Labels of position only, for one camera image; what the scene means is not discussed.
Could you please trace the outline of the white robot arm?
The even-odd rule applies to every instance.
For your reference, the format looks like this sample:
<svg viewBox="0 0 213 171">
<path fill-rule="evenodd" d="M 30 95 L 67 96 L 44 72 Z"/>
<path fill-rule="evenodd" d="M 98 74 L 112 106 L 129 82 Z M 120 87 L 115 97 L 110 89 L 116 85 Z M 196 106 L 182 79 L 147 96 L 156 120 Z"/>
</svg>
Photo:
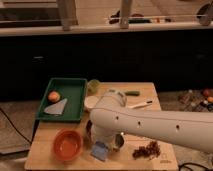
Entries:
<svg viewBox="0 0 213 171">
<path fill-rule="evenodd" d="M 124 132 L 213 153 L 213 114 L 131 109 L 126 102 L 119 89 L 108 89 L 101 96 L 89 116 L 95 141 L 108 143 Z"/>
</svg>

